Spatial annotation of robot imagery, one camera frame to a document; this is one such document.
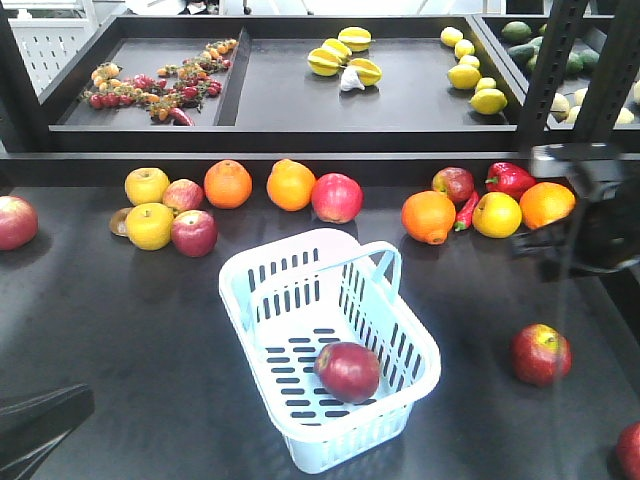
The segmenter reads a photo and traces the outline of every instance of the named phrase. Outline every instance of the green fruit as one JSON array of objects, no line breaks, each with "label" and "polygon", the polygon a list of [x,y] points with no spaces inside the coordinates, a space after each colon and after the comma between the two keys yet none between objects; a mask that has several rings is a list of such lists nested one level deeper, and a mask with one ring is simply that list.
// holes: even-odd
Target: green fruit
[{"label": "green fruit", "polygon": [[514,47],[507,48],[507,53],[516,65],[522,67],[535,55],[535,47],[529,44],[516,45]]},{"label": "green fruit", "polygon": [[525,68],[527,69],[527,72],[529,73],[533,73],[533,71],[536,69],[536,63],[538,62],[538,56],[534,55],[533,57],[531,57],[529,59],[529,61],[527,62],[527,65],[525,66]]},{"label": "green fruit", "polygon": [[565,73],[567,75],[577,75],[582,71],[583,66],[580,56],[577,53],[571,52],[569,54],[569,58],[567,58],[567,68]]},{"label": "green fruit", "polygon": [[578,56],[582,60],[582,69],[587,73],[593,72],[596,69],[598,60],[600,60],[600,54],[590,48],[581,51]]},{"label": "green fruit", "polygon": [[502,28],[502,37],[511,43],[524,43],[531,36],[531,27],[521,21],[507,23]]}]

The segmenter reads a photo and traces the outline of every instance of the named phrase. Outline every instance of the red chili pepper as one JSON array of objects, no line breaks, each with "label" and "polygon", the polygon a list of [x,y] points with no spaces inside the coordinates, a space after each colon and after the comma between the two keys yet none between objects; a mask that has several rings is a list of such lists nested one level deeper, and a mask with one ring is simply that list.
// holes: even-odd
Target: red chili pepper
[{"label": "red chili pepper", "polygon": [[173,107],[169,110],[169,115],[173,118],[176,123],[180,125],[185,125],[187,127],[193,127],[195,122],[191,119],[189,115],[184,113],[184,110],[178,107]]},{"label": "red chili pepper", "polygon": [[489,168],[485,184],[490,192],[502,192],[520,200],[537,180],[524,168],[509,162],[496,162]]},{"label": "red chili pepper", "polygon": [[456,214],[456,221],[453,224],[453,231],[459,232],[460,230],[466,230],[471,226],[471,219],[473,217],[473,211],[480,201],[480,195],[476,190],[473,191],[471,196],[467,199],[464,206]]}]

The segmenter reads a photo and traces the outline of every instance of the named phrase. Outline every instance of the plastic basket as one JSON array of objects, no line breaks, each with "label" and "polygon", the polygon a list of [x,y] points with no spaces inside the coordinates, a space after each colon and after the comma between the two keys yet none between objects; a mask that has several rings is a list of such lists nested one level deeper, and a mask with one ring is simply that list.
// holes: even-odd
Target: plastic basket
[{"label": "plastic basket", "polygon": [[[435,341],[398,295],[400,270],[391,244],[360,245],[330,228],[246,250],[220,270],[220,296],[269,417],[306,473],[400,434],[440,378]],[[336,400],[313,372],[322,347],[338,340],[380,360],[378,391],[362,404]]]}]

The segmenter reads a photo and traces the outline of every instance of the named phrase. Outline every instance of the table surface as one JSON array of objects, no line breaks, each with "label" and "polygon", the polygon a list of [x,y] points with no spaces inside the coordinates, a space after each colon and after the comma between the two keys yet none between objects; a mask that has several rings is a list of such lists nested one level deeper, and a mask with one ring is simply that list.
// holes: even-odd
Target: table surface
[{"label": "table surface", "polygon": [[[399,437],[316,478],[622,478],[612,449],[640,418],[628,374],[640,353],[600,282],[566,285],[569,376],[558,388],[522,384],[509,340],[527,324],[555,324],[558,283],[541,280],[536,259],[511,258],[508,240],[466,231],[434,247],[408,238],[399,212],[416,191],[365,188],[364,210],[336,228],[399,248],[400,294],[438,343],[440,382]],[[218,272],[237,252],[326,224],[256,191],[237,210],[211,210],[218,243],[192,259],[110,234],[111,214],[127,206],[121,188],[12,193],[37,208],[40,232],[0,252],[2,396],[86,382],[96,404],[34,480],[310,478],[268,419]]]}]

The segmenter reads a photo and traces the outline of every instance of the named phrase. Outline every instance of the orange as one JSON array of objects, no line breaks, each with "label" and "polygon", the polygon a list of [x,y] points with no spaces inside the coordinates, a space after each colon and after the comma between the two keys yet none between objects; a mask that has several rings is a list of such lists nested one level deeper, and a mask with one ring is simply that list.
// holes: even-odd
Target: orange
[{"label": "orange", "polygon": [[301,163],[288,158],[273,164],[267,179],[267,194],[273,203],[286,210],[302,210],[311,202],[311,190],[316,177]]},{"label": "orange", "polygon": [[575,206],[573,192],[553,182],[537,183],[520,198],[522,220],[532,230],[566,217]]},{"label": "orange", "polygon": [[253,181],[247,170],[235,160],[221,160],[204,177],[204,194],[218,208],[237,208],[251,195]]},{"label": "orange", "polygon": [[419,242],[440,245],[456,220],[456,207],[446,195],[433,190],[411,195],[402,206],[402,225]]}]

